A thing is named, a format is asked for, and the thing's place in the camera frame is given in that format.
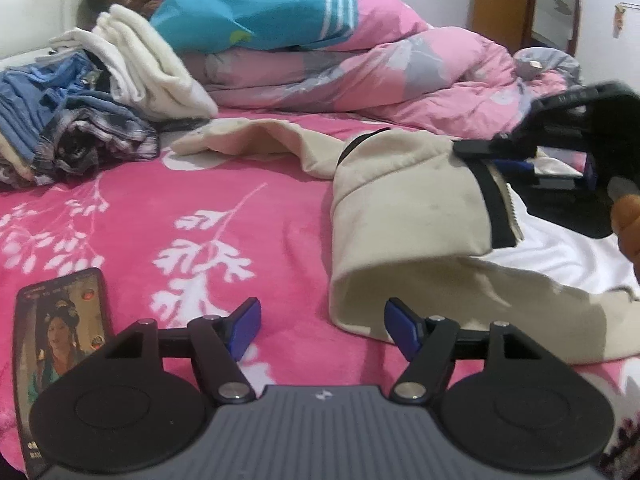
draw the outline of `gray fabric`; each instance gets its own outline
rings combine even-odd
[[[582,84],[580,64],[577,59],[561,50],[532,46],[517,52],[513,59],[516,62],[516,74],[524,81],[531,81],[543,72],[556,70],[564,76],[569,88]]]

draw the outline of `folded clothes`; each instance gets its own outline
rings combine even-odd
[[[159,149],[155,128],[131,108],[85,90],[67,97],[43,129],[31,167],[56,180],[61,172],[82,175],[114,160],[152,160]]]
[[[50,40],[53,49],[82,47],[98,57],[110,74],[114,99],[145,118],[213,118],[218,107],[148,21],[114,5],[92,32],[73,28]]]
[[[40,133],[68,95],[88,88],[94,70],[84,52],[0,72],[0,132],[27,163]]]

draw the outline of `pink comforter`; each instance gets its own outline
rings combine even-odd
[[[183,60],[223,107],[357,112],[435,134],[489,139],[511,131],[533,99],[577,83],[562,66],[548,63],[549,50],[526,50],[529,62],[542,67],[532,76],[479,34],[428,27],[364,52],[233,48]]]
[[[342,139],[380,127],[284,118]],[[203,314],[225,314],[248,296],[260,298],[262,329],[241,364],[258,391],[268,383],[391,386],[405,366],[400,352],[328,320],[331,200],[331,183],[310,180],[292,156],[176,157],[168,149],[158,160],[123,164],[95,180],[0,194],[2,454],[22,466],[7,337],[15,295],[86,266],[106,277],[116,331],[142,317],[183,326]],[[186,360],[166,367],[191,379]],[[461,363],[454,379],[480,367]],[[638,410],[639,368],[637,359],[580,368],[607,393],[628,431]]]

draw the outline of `doorway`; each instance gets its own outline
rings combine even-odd
[[[575,55],[581,0],[473,0],[470,29],[511,54],[549,46]]]
[[[580,32],[580,0],[527,0],[522,47],[550,46],[571,56]]]

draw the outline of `smartphone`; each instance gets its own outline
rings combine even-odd
[[[100,269],[80,270],[26,286],[18,292],[14,318],[14,399],[30,480],[47,469],[31,436],[31,406],[50,384],[112,336]]]

